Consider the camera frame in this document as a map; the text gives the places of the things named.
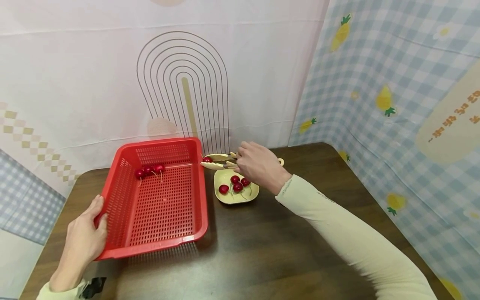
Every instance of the black object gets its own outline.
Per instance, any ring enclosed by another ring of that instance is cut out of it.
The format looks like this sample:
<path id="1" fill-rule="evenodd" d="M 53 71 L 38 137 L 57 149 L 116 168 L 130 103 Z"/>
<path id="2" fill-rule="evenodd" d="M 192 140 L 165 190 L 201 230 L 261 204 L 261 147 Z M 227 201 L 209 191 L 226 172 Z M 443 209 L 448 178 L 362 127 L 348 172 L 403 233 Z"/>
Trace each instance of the black object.
<path id="1" fill-rule="evenodd" d="M 103 286 L 105 285 L 106 277 L 95 277 L 92 279 L 92 282 L 85 287 L 82 292 L 83 299 L 91 299 L 95 294 L 101 293 L 103 291 Z"/>

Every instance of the wooden table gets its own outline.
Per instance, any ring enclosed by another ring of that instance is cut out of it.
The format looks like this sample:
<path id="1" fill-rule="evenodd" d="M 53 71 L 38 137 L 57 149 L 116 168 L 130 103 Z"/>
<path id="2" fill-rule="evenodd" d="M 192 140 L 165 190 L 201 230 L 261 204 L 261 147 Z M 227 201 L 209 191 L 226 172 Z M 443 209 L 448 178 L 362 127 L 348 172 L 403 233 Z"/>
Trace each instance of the wooden table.
<path id="1" fill-rule="evenodd" d="M 304 177 L 401 249 L 426 275 L 438 299 L 451 300 L 431 269 L 353 172 L 326 144 L 280 148 L 285 167 Z M 75 184 L 20 299 L 33 300 L 55 271 L 67 225 L 101 192 L 108 169 Z M 347 266 L 303 219 L 261 190 L 247 204 L 228 206 L 205 173 L 209 229 L 203 239 L 163 252 L 92 263 L 85 277 L 107 276 L 95 299 L 280 300 L 375 299 L 371 285 Z"/>

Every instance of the beige plate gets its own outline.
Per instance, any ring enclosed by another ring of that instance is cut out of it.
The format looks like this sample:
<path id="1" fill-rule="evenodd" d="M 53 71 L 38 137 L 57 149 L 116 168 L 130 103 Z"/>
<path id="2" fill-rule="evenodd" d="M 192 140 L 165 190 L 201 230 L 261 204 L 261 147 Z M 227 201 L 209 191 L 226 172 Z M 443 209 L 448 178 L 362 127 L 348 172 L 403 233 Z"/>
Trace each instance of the beige plate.
<path id="1" fill-rule="evenodd" d="M 225 204 L 237 204 L 237 203 L 252 201 L 258 196 L 258 191 L 260 190 L 260 187 L 254 183 L 250 183 L 248 187 L 243 188 L 243 191 L 239 192 L 238 194 L 235 194 L 233 191 L 232 193 L 230 193 L 230 191 L 232 190 L 232 187 L 230 184 L 230 178 L 233 175 L 237 175 L 238 177 L 240 177 L 240 180 L 243 178 L 242 175 L 235 173 L 233 170 L 228 170 L 228 169 L 218 170 L 217 172 L 215 172 L 215 175 L 213 176 L 213 182 L 215 186 L 215 196 L 221 202 Z M 230 187 L 230 190 L 226 195 L 222 195 L 218 191 L 218 188 L 222 184 L 228 185 Z"/>

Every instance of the checkered pattern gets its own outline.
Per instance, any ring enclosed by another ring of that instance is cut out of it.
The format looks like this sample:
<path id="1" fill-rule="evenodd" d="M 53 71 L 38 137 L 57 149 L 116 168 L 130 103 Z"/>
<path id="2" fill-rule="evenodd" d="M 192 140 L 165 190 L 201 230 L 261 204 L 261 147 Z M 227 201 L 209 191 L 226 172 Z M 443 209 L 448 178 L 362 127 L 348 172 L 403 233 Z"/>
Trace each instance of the checkered pattern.
<path id="1" fill-rule="evenodd" d="M 14 141 L 19 142 L 21 148 L 29 149 L 31 155 L 35 155 L 37 161 L 42 162 L 51 172 L 55 172 L 62 181 L 73 185 L 80 174 L 72 169 L 71 165 L 60 154 L 55 154 L 55 149 L 42 141 L 40 135 L 34 134 L 34 129 L 27 127 L 24 120 L 17 118 L 18 113 L 8 110 L 7 104 L 0 102 L 0 129 L 2 133 L 11 134 Z"/>
<path id="2" fill-rule="evenodd" d="M 44 245 L 65 197 L 0 150 L 0 228 Z"/>
<path id="3" fill-rule="evenodd" d="M 350 156 L 348 164 L 379 204 L 407 199 L 392 216 L 440 278 L 464 299 L 480 295 L 480 149 L 447 167 L 427 159 L 416 134 L 433 108 L 480 56 L 480 4 L 459 0 L 335 0 L 325 17 L 289 145 L 319 141 Z M 350 33 L 330 52 L 343 16 Z M 451 33 L 436 39 L 438 27 Z M 375 99 L 384 85 L 396 114 Z M 307 120 L 317 123 L 305 133 Z"/>

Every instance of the tongs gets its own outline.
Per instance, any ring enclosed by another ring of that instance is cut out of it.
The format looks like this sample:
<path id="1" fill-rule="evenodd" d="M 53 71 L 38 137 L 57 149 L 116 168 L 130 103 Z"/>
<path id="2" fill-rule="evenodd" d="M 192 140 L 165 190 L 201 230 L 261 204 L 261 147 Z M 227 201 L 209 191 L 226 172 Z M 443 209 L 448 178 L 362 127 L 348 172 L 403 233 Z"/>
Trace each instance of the tongs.
<path id="1" fill-rule="evenodd" d="M 233 152 L 230 152 L 230 154 L 222 154 L 222 153 L 210 154 L 210 155 L 205 155 L 205 157 L 209 157 L 213 160 L 213 162 L 211 163 L 207 163 L 207 162 L 200 163 L 200 165 L 202 165 L 207 169 L 227 170 L 227 169 L 238 168 L 238 165 L 235 163 L 237 161 L 238 156 Z M 278 162 L 280 163 L 281 166 L 283 166 L 283 164 L 285 163 L 281 158 L 278 159 Z"/>

